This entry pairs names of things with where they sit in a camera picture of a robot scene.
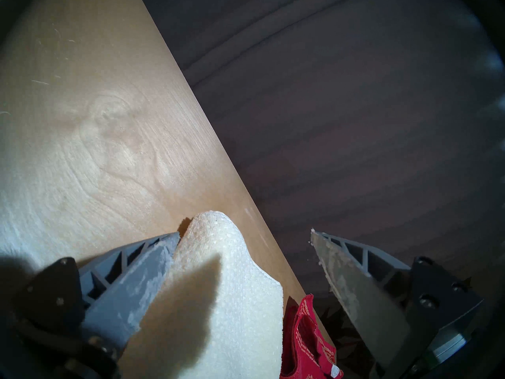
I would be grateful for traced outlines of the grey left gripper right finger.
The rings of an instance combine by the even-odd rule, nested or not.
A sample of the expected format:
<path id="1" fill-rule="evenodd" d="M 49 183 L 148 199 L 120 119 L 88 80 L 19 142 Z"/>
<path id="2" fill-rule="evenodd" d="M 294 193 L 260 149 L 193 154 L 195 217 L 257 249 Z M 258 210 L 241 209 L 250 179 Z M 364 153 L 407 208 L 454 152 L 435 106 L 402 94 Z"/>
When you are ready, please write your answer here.
<path id="1" fill-rule="evenodd" d="M 483 303 L 435 260 L 407 265 L 366 244 L 310 232 L 331 291 L 375 362 L 370 376 L 445 376 L 471 345 Z"/>

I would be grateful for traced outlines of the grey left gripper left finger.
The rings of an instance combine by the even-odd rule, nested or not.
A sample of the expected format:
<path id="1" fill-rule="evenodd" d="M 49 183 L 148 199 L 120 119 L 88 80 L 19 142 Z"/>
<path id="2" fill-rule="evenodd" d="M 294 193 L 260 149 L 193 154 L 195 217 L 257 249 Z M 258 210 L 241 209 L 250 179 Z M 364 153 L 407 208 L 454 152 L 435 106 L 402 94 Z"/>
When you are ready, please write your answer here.
<path id="1" fill-rule="evenodd" d="M 83 266 L 62 257 L 12 298 L 14 312 L 36 328 L 86 340 L 98 336 L 122 352 L 158 294 L 179 232 L 105 252 Z"/>

